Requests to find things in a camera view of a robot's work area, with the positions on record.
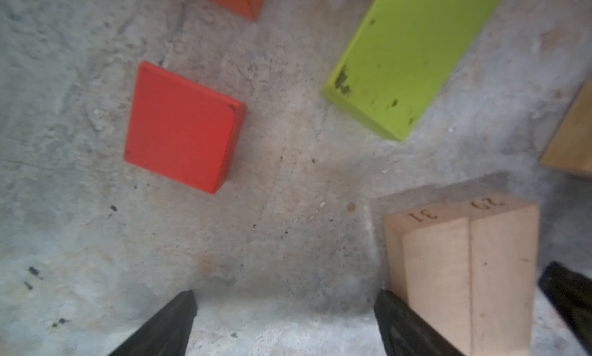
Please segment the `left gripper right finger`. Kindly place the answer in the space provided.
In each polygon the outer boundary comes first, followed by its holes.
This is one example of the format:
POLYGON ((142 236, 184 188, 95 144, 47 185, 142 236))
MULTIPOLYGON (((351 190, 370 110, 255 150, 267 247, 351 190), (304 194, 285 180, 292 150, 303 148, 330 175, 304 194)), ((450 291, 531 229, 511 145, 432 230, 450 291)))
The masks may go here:
POLYGON ((391 291, 379 291, 374 314, 387 355, 463 356, 461 351, 391 291))

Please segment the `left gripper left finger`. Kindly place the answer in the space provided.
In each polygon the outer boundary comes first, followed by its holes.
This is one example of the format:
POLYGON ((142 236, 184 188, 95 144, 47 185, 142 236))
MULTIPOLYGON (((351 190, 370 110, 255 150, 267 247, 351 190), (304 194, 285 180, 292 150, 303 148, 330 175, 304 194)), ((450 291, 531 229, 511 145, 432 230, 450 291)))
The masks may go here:
POLYGON ((185 355, 197 308, 193 291, 180 292, 109 356, 185 355))

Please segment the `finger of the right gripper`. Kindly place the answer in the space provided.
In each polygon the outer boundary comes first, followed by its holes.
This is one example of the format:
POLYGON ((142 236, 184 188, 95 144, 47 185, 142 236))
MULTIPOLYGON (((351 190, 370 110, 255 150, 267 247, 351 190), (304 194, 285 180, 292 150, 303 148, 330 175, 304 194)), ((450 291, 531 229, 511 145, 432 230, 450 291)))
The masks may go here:
POLYGON ((538 286, 587 352, 591 353, 591 279, 554 261, 538 286))

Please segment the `natural wood block 31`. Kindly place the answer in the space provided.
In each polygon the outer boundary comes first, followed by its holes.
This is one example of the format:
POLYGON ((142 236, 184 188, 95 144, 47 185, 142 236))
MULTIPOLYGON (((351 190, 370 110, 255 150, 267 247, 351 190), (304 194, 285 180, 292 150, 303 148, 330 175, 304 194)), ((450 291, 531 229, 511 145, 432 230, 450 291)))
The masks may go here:
POLYGON ((469 217, 445 203, 383 218, 390 287, 463 354, 472 351, 469 217))

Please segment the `natural wood block 29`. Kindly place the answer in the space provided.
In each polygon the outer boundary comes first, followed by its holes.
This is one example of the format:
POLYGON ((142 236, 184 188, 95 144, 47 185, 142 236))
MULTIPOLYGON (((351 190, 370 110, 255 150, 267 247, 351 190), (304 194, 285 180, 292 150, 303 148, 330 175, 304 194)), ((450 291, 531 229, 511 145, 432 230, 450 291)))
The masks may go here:
POLYGON ((540 232, 537 203, 505 192, 467 202, 472 353, 529 355, 540 232))

